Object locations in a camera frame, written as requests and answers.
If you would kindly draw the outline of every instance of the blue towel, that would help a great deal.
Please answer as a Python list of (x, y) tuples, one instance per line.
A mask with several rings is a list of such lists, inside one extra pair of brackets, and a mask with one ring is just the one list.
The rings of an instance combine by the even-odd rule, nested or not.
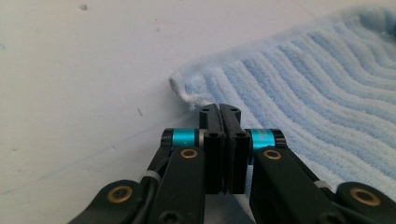
[(349, 8), (186, 64), (170, 82), (191, 109), (234, 105), (243, 128), (280, 129), (332, 189), (357, 181), (396, 200), (395, 35), (395, 12)]

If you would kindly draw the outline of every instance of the towel fold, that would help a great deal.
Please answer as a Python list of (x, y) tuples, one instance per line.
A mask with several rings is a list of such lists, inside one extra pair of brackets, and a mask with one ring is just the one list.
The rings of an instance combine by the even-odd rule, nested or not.
[(186, 64), (170, 83), (191, 109), (234, 105), (243, 128), (280, 129), (333, 189), (357, 181), (396, 200), (395, 35), (395, 12), (350, 8)]

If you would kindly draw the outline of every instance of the ribbed fabric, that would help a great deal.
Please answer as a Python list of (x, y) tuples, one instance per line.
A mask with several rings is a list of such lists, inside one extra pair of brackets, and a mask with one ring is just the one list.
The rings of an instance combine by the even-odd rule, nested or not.
[(234, 105), (243, 128), (280, 129), (333, 189), (358, 181), (396, 200), (395, 35), (393, 11), (350, 8), (186, 64), (170, 82), (191, 108)]

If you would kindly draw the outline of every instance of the towel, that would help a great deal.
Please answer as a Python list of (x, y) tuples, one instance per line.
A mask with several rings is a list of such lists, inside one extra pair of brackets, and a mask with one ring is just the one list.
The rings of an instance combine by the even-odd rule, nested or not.
[[(170, 84), (191, 109), (234, 105), (242, 128), (280, 129), (333, 190), (357, 181), (396, 201), (394, 11), (344, 9), (185, 64)], [(247, 210), (251, 177), (248, 167)]]

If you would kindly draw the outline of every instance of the white table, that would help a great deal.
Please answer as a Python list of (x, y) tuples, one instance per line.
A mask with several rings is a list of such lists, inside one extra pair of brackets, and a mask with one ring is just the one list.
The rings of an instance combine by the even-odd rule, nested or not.
[[(139, 180), (166, 127), (197, 127), (168, 78), (193, 59), (361, 2), (3, 0), (0, 223), (65, 223)], [(205, 223), (249, 223), (233, 197)]]

